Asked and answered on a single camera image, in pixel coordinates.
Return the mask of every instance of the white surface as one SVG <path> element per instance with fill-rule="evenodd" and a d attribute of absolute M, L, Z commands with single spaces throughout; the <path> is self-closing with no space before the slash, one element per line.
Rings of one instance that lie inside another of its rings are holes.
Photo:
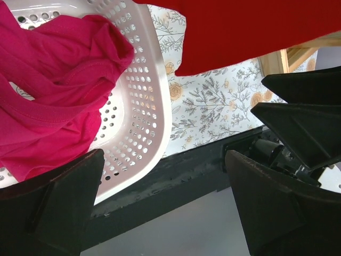
<path fill-rule="evenodd" d="M 325 190 L 341 193 L 341 171 L 334 165 L 333 168 L 326 168 L 319 178 L 321 187 Z"/>
<path fill-rule="evenodd" d="M 231 188 L 213 192 L 81 256 L 249 256 Z"/>
<path fill-rule="evenodd" d="M 21 27 L 34 29 L 66 14 L 101 14 L 133 44 L 135 57 L 100 110 L 101 128 L 91 145 L 105 152 L 99 203 L 144 177 L 161 159 L 171 133 L 171 101 L 157 36 L 146 5 L 131 0 L 6 0 Z M 27 94 L 16 89 L 19 94 Z M 0 172 L 0 187 L 16 183 Z"/>

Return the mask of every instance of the floral wallpaper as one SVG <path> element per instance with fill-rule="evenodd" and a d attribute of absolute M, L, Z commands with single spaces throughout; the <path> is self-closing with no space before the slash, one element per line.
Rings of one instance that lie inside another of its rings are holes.
<path fill-rule="evenodd" d="M 258 127 L 262 123 L 251 114 L 251 108 L 259 102 L 282 102 L 261 84 L 257 59 L 197 76 L 176 77 L 174 70 L 181 63 L 186 19 L 161 7 L 149 6 L 149 10 L 172 100 L 172 135 L 164 157 Z M 314 68 L 314 59 L 316 54 L 300 67 L 301 71 Z"/>

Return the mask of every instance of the red cloth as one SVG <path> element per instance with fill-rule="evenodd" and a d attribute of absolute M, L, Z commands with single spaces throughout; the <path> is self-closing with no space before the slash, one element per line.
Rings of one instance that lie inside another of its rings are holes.
<path fill-rule="evenodd" d="M 340 0 L 134 0 L 180 12 L 178 76 L 222 68 L 341 30 Z"/>
<path fill-rule="evenodd" d="M 99 108 L 134 52 L 98 15 L 61 15 L 30 31 L 2 1 L 0 13 L 0 164 L 22 181 L 88 151 Z M 18 95 L 9 81 L 35 100 Z"/>

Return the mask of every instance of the perforated basket wall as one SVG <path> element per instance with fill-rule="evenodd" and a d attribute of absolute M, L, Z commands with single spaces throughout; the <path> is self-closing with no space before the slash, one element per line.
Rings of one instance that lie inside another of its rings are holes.
<path fill-rule="evenodd" d="M 95 203 L 145 176 L 162 158 L 171 133 L 171 102 L 164 62 L 146 5 L 131 0 L 6 0 L 22 28 L 33 29 L 61 15 L 99 14 L 133 44 L 135 57 L 101 109 L 101 128 L 91 145 L 105 152 Z M 17 92 L 27 97 L 25 92 Z M 0 169 L 0 187 L 16 183 Z"/>

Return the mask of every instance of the wooden frame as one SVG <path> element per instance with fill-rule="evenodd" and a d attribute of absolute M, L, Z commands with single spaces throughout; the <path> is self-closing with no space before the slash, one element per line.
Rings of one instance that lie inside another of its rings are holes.
<path fill-rule="evenodd" d="M 293 72 L 320 47 L 341 46 L 341 31 L 259 57 L 263 76 Z"/>

